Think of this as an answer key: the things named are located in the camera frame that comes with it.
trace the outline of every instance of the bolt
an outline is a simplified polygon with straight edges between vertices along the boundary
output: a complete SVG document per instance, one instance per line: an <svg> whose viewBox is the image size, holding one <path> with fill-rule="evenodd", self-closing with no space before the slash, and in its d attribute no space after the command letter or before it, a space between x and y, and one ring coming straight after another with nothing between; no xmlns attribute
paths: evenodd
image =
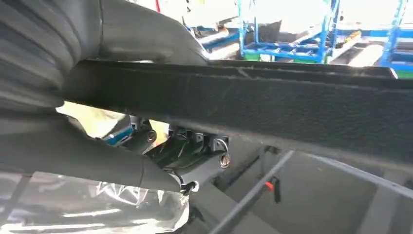
<svg viewBox="0 0 413 234"><path fill-rule="evenodd" d="M154 130L151 130L147 134L148 137L148 142L156 140L156 132Z"/></svg>
<svg viewBox="0 0 413 234"><path fill-rule="evenodd" d="M220 166L221 168L227 168L229 167L229 163L231 161L231 158L229 157L229 154L225 154L220 158Z"/></svg>

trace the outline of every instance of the metal rod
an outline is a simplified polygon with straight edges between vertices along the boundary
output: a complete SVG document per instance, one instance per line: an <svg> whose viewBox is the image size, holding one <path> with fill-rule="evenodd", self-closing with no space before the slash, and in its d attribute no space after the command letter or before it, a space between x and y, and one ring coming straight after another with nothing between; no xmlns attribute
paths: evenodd
<svg viewBox="0 0 413 234"><path fill-rule="evenodd" d="M381 177L375 176L373 174L370 174L368 172L362 171L360 169L357 169L355 167L352 167L350 165L347 165L345 163L335 161L332 159L316 156L316 155L310 155L310 154L305 154L306 156L309 156L311 158L317 159L321 162L324 162L330 166L333 166L335 168L341 169L349 174L352 174L360 179L364 179L368 182L371 182L373 184L383 186L387 189L393 190L396 193L399 193L401 195L404 195L406 197L412 198L413 199L413 190L408 189L402 185L399 185L397 183L391 182L389 180L383 179Z"/></svg>
<svg viewBox="0 0 413 234"><path fill-rule="evenodd" d="M263 186L267 181L269 181L274 174L288 161L291 156L294 154L295 151L291 150L288 151L280 160L279 162L252 188L247 195L243 197L243 199L234 207L234 209L229 212L223 218L223 220L215 226L215 228L209 233L209 234L219 234L221 233L227 226L228 224L231 223L231 221L234 220L236 215L242 211L242 209L248 205L248 203L254 198L254 196L261 191Z"/></svg>

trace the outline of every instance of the factory floor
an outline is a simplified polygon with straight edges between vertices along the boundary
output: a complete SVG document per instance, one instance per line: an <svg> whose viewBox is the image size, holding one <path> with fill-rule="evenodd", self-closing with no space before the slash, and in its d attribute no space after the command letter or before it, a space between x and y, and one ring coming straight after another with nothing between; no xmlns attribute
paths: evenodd
<svg viewBox="0 0 413 234"><path fill-rule="evenodd" d="M256 154L259 147L232 138L232 166ZM266 153L266 169L278 159L279 156ZM379 169L355 166L385 176ZM261 162L255 162L224 191L225 194L239 202L261 179L261 168ZM395 180L401 178L397 182L411 187L408 176L396 175ZM376 185L316 159L294 155L277 173L277 178L281 181L281 202L276 204L273 193L264 191L249 212L281 234L410 234L412 231L413 201L410 198L383 188L379 192ZM190 225L193 227L184 233L210 231L205 226L201 228L199 222Z"/></svg>

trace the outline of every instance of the plastic wrap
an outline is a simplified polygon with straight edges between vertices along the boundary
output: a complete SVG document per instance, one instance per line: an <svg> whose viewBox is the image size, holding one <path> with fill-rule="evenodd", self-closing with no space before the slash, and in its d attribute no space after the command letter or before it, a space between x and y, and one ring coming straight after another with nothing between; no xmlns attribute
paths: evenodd
<svg viewBox="0 0 413 234"><path fill-rule="evenodd" d="M188 220L188 197L36 172L0 173L0 234L128 234L175 231Z"/></svg>

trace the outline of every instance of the gray floor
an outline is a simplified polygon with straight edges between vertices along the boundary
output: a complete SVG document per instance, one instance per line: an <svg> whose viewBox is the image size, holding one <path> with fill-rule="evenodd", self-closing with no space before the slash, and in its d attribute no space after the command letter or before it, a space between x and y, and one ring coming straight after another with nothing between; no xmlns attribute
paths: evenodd
<svg viewBox="0 0 413 234"><path fill-rule="evenodd" d="M241 139L232 139L230 150L233 166L254 154L258 147L257 144ZM267 168L277 160L278 157L273 154L265 155ZM383 175L378 169L362 169L378 176ZM257 162L229 187L225 194L240 201L261 175L260 162ZM292 157L277 177L281 180L281 203L276 204L273 194L266 191L250 212L281 234L366 234L370 233L369 226L377 224L381 224L383 228L374 234L411 233L413 202L409 198L395 197L392 192L387 192L392 198L385 197L384 200L389 201L389 204L382 202L384 206L378 210L391 210L391 206L394 206L395 212L373 213L370 215L372 217L366 218L377 192L377 186L370 182L300 155ZM361 229L363 223L367 229Z"/></svg>

